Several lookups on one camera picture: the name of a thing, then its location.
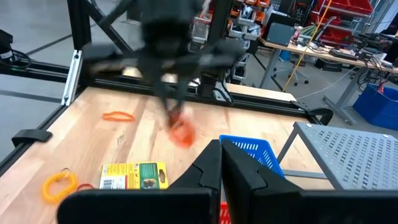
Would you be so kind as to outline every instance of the yellow label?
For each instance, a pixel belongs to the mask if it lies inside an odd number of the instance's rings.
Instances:
[[[169,182],[164,162],[106,164],[102,167],[100,189],[166,189]]]

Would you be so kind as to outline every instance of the wooden table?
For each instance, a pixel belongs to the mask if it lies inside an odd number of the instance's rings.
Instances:
[[[288,93],[234,85],[228,85],[228,88],[248,95],[293,99]],[[136,121],[117,123],[101,119],[103,113],[115,110],[131,112]],[[56,223],[58,205],[42,200],[40,186],[64,167],[78,176],[79,183],[97,187],[103,164],[166,162],[171,184],[220,134],[266,139],[278,155],[293,130],[293,123],[307,122],[302,118],[191,102],[186,104],[186,110],[192,111],[199,134],[190,149],[181,149],[169,141],[164,114],[155,97],[87,88],[48,128],[53,137],[46,143],[33,144],[0,177],[0,224]],[[283,169],[321,172],[301,139],[295,140],[281,166]],[[305,189],[332,188],[327,180],[288,179]]]
[[[366,67],[366,64],[363,61],[360,61],[360,60],[353,61],[353,60],[347,60],[347,59],[343,59],[343,58],[334,57],[334,56],[332,56],[330,54],[319,54],[319,53],[313,52],[310,49],[307,49],[307,51],[305,51],[305,47],[298,47],[297,45],[294,45],[292,43],[290,43],[289,46],[285,47],[285,46],[282,46],[282,45],[272,44],[272,43],[266,42],[262,38],[259,38],[259,40],[261,41],[261,43],[263,43],[267,47],[272,47],[272,48],[279,49],[279,50],[287,50],[289,52],[294,52],[294,53],[298,53],[298,54],[302,54],[302,53],[305,52],[305,55],[312,56],[312,57],[323,58],[323,59],[331,60],[331,61],[334,61],[334,62],[346,63],[346,64],[354,65],[354,66],[357,66],[357,67]],[[332,47],[326,47],[325,50],[329,51],[331,48]],[[341,51],[343,53],[350,54],[349,50],[341,49]],[[368,67],[369,68],[376,68],[374,65],[372,65],[370,63],[368,64]],[[398,68],[391,69],[391,68],[382,67],[382,70],[385,71],[385,72],[398,73]]]
[[[289,52],[295,52],[298,54],[303,54],[305,52],[305,55],[309,55],[312,57],[323,58],[323,59],[331,60],[334,62],[347,63],[349,65],[354,65],[356,67],[359,67],[360,69],[356,72],[356,75],[350,81],[350,83],[346,87],[345,91],[341,94],[339,100],[337,100],[336,103],[333,102],[331,99],[329,99],[327,96],[323,97],[323,101],[325,101],[325,103],[329,106],[329,108],[331,108],[335,112],[335,114],[337,114],[340,118],[342,118],[347,124],[352,125],[352,124],[356,123],[355,119],[352,118],[351,115],[349,113],[347,113],[347,111],[344,108],[346,108],[347,106],[350,106],[347,104],[348,104],[348,101],[351,99],[351,97],[355,94],[356,90],[358,89],[357,83],[358,83],[358,78],[359,78],[360,74],[365,72],[367,68],[371,68],[371,69],[376,68],[374,65],[372,65],[370,63],[368,65],[366,65],[364,62],[362,62],[360,60],[353,61],[353,60],[347,60],[347,59],[343,59],[343,58],[334,57],[330,54],[319,54],[319,53],[315,53],[315,52],[311,51],[310,49],[307,49],[307,51],[305,51],[305,47],[297,47],[296,45],[293,45],[292,43],[290,43],[289,46],[285,47],[282,45],[268,43],[262,38],[260,38],[259,40],[265,46],[274,48],[271,58],[269,60],[269,63],[267,65],[267,69],[264,73],[264,76],[262,77],[261,82],[260,82],[260,85],[259,85],[260,88],[265,88],[265,86],[270,82],[272,74],[275,73],[273,71],[276,68],[276,63],[279,59],[279,54],[280,54],[281,50],[287,50]],[[327,47],[325,50],[328,52],[330,50],[330,48],[331,47]],[[341,51],[343,53],[347,53],[347,54],[349,53],[349,51],[345,50],[345,49],[342,49]],[[391,68],[381,67],[381,70],[384,72],[398,73],[398,68],[391,69]]]

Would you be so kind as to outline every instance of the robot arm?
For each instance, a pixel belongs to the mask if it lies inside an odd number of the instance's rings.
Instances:
[[[127,10],[131,0],[121,1],[118,7],[102,22],[112,22]],[[137,67],[143,79],[150,81],[155,95],[169,117],[169,126],[173,126],[174,117],[179,117],[183,99],[189,81],[199,77],[207,68],[230,68],[243,55],[244,50],[235,40],[219,40],[215,45],[207,45],[197,53],[188,51],[192,41],[191,25],[196,15],[201,13],[203,0],[151,0],[142,1],[141,31],[144,47],[135,51],[134,58],[126,58],[114,52],[104,53],[98,50],[99,45],[86,46],[83,59],[91,61],[92,73],[122,70],[126,67]],[[177,105],[169,108],[167,104],[166,86],[161,81],[164,73],[178,76]]]

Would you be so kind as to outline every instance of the blue plastic bin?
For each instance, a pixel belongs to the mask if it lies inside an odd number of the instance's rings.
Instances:
[[[369,123],[398,131],[398,90],[368,85],[354,104],[354,109]]]
[[[259,161],[262,165],[267,166],[270,168],[270,170],[285,178],[285,175],[279,166],[278,160],[276,159],[271,146],[266,140],[220,135],[220,142],[223,139],[230,140],[255,160]]]
[[[283,62],[290,61],[290,52],[287,50],[281,50],[279,54],[279,59]]]

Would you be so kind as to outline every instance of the gray floor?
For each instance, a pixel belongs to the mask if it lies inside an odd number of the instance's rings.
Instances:
[[[115,2],[111,0],[97,0],[97,2],[105,13],[109,12],[115,6]],[[139,29],[135,25],[125,23],[125,20],[126,16],[122,16],[113,24],[113,27],[132,48],[136,49],[142,45]],[[65,0],[2,0],[0,7],[0,29],[4,29],[14,35],[14,49],[23,52],[35,51],[35,49],[55,42],[62,37],[66,38],[71,34],[67,2]],[[92,27],[91,32],[93,42],[110,41],[97,26]],[[66,38],[30,56],[34,60],[69,66],[72,52],[72,38]],[[261,52],[257,55],[264,64],[267,63],[269,57],[266,52]],[[291,63],[279,62],[278,66],[289,67]],[[247,68],[248,77],[245,83],[248,85],[259,83],[264,71],[253,57],[249,59]],[[289,86],[287,91],[296,98],[321,90],[341,78],[345,73],[320,72],[312,66],[299,69],[302,73],[310,77],[310,83],[308,85],[300,83],[298,86],[292,86],[292,84]],[[277,79],[283,85],[287,80],[287,74],[285,76],[279,75]],[[323,95],[337,100],[348,83],[349,76],[331,88],[319,94],[303,98],[300,101],[306,102],[311,107],[324,106],[322,102]],[[0,74],[0,90],[60,98],[63,87],[64,84],[62,83],[44,82]],[[270,83],[268,88],[278,90],[273,83]],[[351,105],[355,102],[358,95],[359,92],[350,100]],[[58,104],[56,103],[0,95],[0,107],[2,108],[0,112],[0,142],[2,143],[0,146],[0,161],[14,149],[11,138],[15,133],[20,129],[36,128],[57,106]],[[335,116],[330,125],[392,134],[398,137],[397,131],[372,126],[356,114],[355,111],[349,108],[348,111],[358,121],[358,124],[348,126],[340,118]]]

